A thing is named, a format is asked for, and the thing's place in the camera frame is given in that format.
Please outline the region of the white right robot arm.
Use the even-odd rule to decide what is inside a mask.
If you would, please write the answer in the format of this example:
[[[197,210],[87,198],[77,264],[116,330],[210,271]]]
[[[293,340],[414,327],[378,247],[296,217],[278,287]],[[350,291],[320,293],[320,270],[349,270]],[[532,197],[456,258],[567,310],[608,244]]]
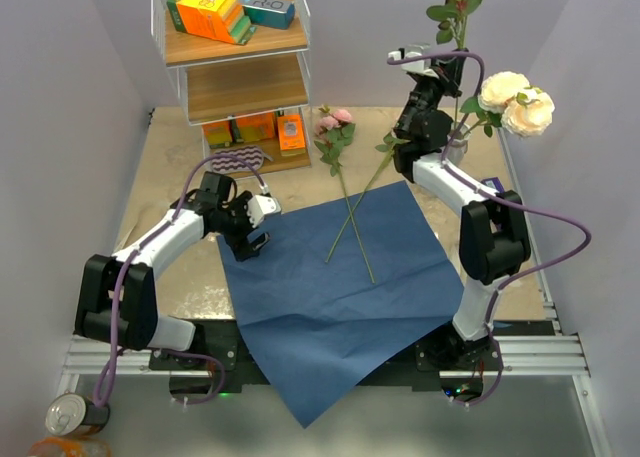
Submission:
[[[462,130],[440,110],[445,96],[459,96],[463,67],[478,55],[467,50],[424,55],[400,48],[387,62],[415,82],[393,128],[396,171],[433,193],[460,219],[459,259],[467,274],[462,300],[450,324],[456,339],[445,346],[448,363],[469,369],[481,357],[478,340],[492,328],[500,284],[517,274],[531,255],[520,196],[497,192],[472,179],[448,158],[451,139]]]

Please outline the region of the pink bud rose stem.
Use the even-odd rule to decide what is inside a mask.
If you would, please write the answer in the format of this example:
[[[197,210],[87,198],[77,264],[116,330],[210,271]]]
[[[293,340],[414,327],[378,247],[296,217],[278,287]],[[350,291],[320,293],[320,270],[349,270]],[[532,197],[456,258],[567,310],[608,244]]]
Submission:
[[[364,249],[364,244],[359,232],[358,223],[355,218],[355,212],[364,200],[364,197],[367,195],[367,193],[373,189],[374,184],[379,180],[383,172],[391,165],[398,147],[401,144],[408,143],[408,140],[400,138],[396,132],[391,130],[382,138],[382,141],[375,146],[375,150],[381,154],[382,159],[372,176],[365,184],[362,191],[357,195],[355,201],[351,200],[351,196],[347,192],[346,180],[344,177],[344,172],[342,171],[343,165],[340,160],[342,151],[348,144],[351,144],[352,142],[353,133],[347,134],[346,128],[335,128],[333,130],[329,130],[325,133],[321,140],[315,141],[316,147],[320,149],[322,153],[321,161],[329,166],[330,175],[332,177],[338,178],[347,208],[347,215],[345,217],[345,220],[331,244],[331,247],[325,258],[325,262],[330,262],[345,231],[348,227],[351,227],[355,232],[356,243],[358,244],[362,257],[364,258],[365,266],[369,272],[372,272],[371,265],[369,263],[369,259],[366,250]]]

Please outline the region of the peach rose stem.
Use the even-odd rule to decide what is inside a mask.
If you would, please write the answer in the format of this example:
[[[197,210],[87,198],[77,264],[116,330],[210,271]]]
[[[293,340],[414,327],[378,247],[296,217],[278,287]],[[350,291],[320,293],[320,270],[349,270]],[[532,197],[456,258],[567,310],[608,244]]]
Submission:
[[[445,95],[455,100],[452,129],[458,124],[459,103],[462,96],[461,84],[467,61],[462,53],[468,54],[466,45],[467,28],[470,16],[479,8],[483,0],[444,0],[443,4],[427,8],[427,17],[438,24],[436,43],[438,45],[453,42],[453,57],[437,57],[429,62],[429,69],[444,85]]]

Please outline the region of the cream white rose stem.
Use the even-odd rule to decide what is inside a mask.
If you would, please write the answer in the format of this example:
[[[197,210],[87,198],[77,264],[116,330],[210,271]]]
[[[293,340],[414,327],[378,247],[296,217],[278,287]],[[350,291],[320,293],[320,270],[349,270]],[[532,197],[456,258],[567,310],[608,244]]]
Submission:
[[[487,137],[497,129],[521,138],[540,136],[551,125],[554,111],[554,101],[546,91],[513,71],[487,77],[478,93],[461,107],[464,115],[476,116],[472,128],[481,128]]]

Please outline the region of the beige ribbon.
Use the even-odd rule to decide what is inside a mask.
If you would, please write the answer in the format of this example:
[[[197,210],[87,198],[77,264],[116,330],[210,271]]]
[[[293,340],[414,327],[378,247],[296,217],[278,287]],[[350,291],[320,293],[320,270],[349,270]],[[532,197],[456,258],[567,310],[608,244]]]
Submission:
[[[138,232],[136,226],[133,226],[129,230],[125,231],[116,242],[113,252],[117,253],[128,247],[130,244],[134,243],[137,239],[137,235]]]

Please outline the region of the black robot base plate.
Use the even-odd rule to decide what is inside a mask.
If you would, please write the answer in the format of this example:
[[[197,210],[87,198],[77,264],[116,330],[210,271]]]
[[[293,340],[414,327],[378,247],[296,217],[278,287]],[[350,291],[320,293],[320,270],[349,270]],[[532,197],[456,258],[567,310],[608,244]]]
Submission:
[[[245,386],[268,383],[234,320],[197,320],[195,324],[195,343],[189,351],[212,356],[221,362],[225,369],[224,392],[240,393]],[[160,351],[152,354],[149,364],[153,371],[208,373],[206,377],[171,377],[169,389],[175,396],[181,393],[204,395],[211,384],[220,382],[215,364],[203,359],[176,357]],[[483,337],[464,342],[447,322],[390,357],[358,384],[409,387],[414,391],[442,390],[447,396],[464,401],[480,395],[485,372],[502,369],[494,341]]]

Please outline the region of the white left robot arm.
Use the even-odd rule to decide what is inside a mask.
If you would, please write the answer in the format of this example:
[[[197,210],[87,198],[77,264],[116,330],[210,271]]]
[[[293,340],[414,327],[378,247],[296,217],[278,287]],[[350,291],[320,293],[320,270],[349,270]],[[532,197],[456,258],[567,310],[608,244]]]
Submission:
[[[85,263],[74,333],[130,350],[170,349],[185,369],[200,367],[207,345],[196,338],[195,323],[163,315],[157,279],[191,246],[218,234],[239,261],[256,257],[270,237],[257,230],[281,211],[263,186],[260,193],[238,192],[228,175],[207,171],[198,187],[185,192],[141,238],[110,256]]]

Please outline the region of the blue wrapping paper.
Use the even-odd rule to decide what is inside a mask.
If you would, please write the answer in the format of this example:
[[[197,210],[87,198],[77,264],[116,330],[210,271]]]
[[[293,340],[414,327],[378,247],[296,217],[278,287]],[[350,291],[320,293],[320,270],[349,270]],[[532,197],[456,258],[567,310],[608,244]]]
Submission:
[[[463,285],[409,186],[397,182],[267,219],[237,261],[219,247],[241,335],[302,426],[387,359],[452,319]]]

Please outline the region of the pink double rose stem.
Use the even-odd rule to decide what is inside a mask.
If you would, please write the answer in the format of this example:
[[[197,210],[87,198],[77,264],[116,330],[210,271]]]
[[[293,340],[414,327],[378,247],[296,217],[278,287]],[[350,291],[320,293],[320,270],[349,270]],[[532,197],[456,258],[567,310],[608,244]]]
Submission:
[[[350,227],[354,232],[369,279],[372,283],[375,283],[373,269],[355,219],[355,205],[351,202],[347,190],[343,171],[344,165],[342,163],[342,154],[353,143],[356,126],[351,113],[346,109],[332,110],[329,106],[323,105],[319,108],[319,114],[320,117],[315,123],[313,143],[320,151],[320,161],[328,167],[330,176],[338,179],[347,209],[345,221],[329,250],[325,262],[328,263],[331,260],[345,230]]]

